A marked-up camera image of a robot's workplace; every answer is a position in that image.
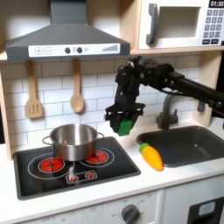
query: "stove top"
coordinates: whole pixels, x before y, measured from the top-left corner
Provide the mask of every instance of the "stove top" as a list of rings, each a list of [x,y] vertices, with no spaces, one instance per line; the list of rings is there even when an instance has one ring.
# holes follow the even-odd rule
[[[17,197],[28,200],[75,190],[140,174],[136,165],[113,138],[96,144],[94,157],[67,162],[53,155],[52,147],[14,154]]]

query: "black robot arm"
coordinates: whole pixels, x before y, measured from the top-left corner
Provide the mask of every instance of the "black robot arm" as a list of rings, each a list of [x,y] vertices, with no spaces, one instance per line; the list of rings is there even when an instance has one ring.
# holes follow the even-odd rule
[[[106,108],[105,120],[110,121],[110,127],[120,136],[128,135],[138,116],[144,114],[145,105],[136,103],[140,84],[167,94],[173,93],[165,88],[178,90],[179,95],[191,96],[224,113],[224,93],[188,80],[183,74],[176,73],[171,65],[159,64],[153,59],[129,59],[118,68],[115,82],[118,84],[115,104]]]

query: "wooden utensil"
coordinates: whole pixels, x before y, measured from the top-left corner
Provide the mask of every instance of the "wooden utensil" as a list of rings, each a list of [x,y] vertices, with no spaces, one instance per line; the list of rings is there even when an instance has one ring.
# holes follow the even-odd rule
[[[78,59],[73,61],[73,89],[71,107],[75,113],[80,113],[84,108],[84,101],[81,96],[81,62]]]
[[[28,60],[25,62],[25,66],[28,75],[29,94],[30,94],[30,99],[25,104],[25,113],[29,118],[41,117],[43,114],[43,108],[36,96],[36,85],[34,75],[35,63],[34,61]]]

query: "pot handle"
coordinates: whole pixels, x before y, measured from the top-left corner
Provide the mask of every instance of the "pot handle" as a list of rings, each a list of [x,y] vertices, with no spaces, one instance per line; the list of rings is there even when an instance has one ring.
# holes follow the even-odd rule
[[[42,139],[42,143],[43,143],[43,144],[48,144],[48,145],[53,145],[52,143],[47,143],[47,142],[45,142],[45,140],[46,140],[48,137],[49,137],[49,136],[44,137],[44,138]]]
[[[96,141],[101,141],[105,137],[101,132],[98,132],[97,134],[101,135],[101,138],[97,138]]]

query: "gray sink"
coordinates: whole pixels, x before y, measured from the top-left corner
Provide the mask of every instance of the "gray sink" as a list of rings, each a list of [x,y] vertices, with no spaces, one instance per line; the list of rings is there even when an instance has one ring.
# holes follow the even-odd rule
[[[145,133],[138,136],[137,141],[153,146],[168,167],[224,158],[224,141],[198,126]]]

